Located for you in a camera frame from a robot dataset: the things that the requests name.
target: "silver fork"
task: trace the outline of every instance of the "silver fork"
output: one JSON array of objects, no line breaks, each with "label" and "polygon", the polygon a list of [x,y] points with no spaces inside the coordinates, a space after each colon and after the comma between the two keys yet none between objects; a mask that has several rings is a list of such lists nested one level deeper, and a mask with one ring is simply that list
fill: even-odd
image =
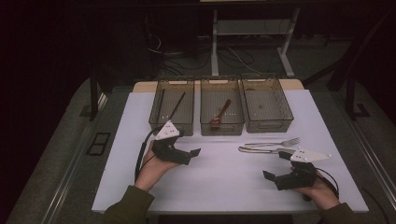
[{"label": "silver fork", "polygon": [[275,145],[280,145],[282,147],[291,147],[299,143],[300,143],[300,138],[297,137],[280,143],[247,143],[245,144],[245,147],[268,147]]}]

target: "olive green sleeve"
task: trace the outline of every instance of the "olive green sleeve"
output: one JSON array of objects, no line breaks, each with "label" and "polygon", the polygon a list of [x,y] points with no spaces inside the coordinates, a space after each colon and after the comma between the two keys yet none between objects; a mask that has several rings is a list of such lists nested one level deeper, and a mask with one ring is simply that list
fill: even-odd
[{"label": "olive green sleeve", "polygon": [[326,224],[368,224],[355,214],[346,203],[321,211],[319,214]]},{"label": "olive green sleeve", "polygon": [[107,208],[104,222],[146,224],[146,214],[154,197],[134,186],[129,186],[122,199]]}]

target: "desk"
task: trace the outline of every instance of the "desk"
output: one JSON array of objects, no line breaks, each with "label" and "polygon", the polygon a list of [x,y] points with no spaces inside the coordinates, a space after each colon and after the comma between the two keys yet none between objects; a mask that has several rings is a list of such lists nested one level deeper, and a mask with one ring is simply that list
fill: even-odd
[{"label": "desk", "polygon": [[[342,202],[352,210],[368,208],[344,164],[309,91],[301,90],[298,80],[281,80],[294,121],[286,133],[247,133],[241,136],[202,137],[199,125],[200,92],[195,94],[194,135],[181,137],[176,148],[200,147],[198,157],[188,166],[167,173],[151,191],[156,200],[149,215],[163,214],[292,214],[316,211],[313,203],[303,201],[292,190],[278,191],[262,170],[276,175],[290,172],[290,162],[277,155],[239,152],[243,143],[263,137],[286,139],[299,136],[298,145],[332,154],[332,159],[314,162],[334,176],[340,187]],[[113,147],[107,160],[92,210],[104,212],[120,200],[128,185],[134,183],[134,167],[140,145],[150,131],[149,112],[156,83],[137,83],[130,93]]]}]

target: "floor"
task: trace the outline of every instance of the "floor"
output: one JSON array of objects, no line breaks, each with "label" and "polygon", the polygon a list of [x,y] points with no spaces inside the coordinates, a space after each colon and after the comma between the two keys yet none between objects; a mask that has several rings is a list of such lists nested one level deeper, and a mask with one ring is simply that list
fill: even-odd
[{"label": "floor", "polygon": [[[287,78],[276,53],[276,47],[282,43],[281,37],[248,36],[220,40],[219,73],[238,75],[260,71]],[[305,80],[314,75],[340,59],[349,46],[348,42],[342,42],[325,47],[324,42],[321,36],[292,39],[288,58],[295,78]],[[159,74],[210,75],[209,47],[207,40],[202,38],[198,48],[201,53],[197,57],[166,52],[169,57],[163,62]],[[345,88],[339,92],[330,92],[326,88],[331,75],[304,87],[311,91],[349,172],[361,187],[370,211],[360,216],[373,223],[386,223],[383,209],[389,223],[396,223],[396,206],[392,199],[395,192],[392,180],[396,179],[393,165],[396,127],[360,85],[356,88],[355,100],[364,105],[370,117],[351,120],[344,110]],[[97,118],[90,121],[84,113],[90,104],[89,81],[81,84],[8,223],[101,223],[102,215],[92,212],[91,207],[131,89],[119,86],[107,93],[101,99]],[[110,133],[103,156],[85,154],[95,133]],[[292,218],[295,224],[317,223],[319,220],[318,214],[296,214]]]}]

